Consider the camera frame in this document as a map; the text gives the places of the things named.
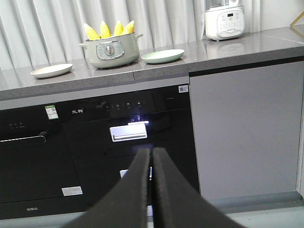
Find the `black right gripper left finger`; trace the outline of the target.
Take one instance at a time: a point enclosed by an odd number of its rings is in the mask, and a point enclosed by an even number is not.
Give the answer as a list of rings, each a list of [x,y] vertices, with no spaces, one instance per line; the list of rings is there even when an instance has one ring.
[[[150,150],[138,150],[127,173],[91,209],[66,228],[146,228]]]

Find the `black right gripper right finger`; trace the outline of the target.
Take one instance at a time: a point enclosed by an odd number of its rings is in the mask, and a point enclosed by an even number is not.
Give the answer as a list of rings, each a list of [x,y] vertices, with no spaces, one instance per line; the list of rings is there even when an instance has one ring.
[[[242,228],[187,182],[164,148],[152,152],[152,204],[156,228]]]

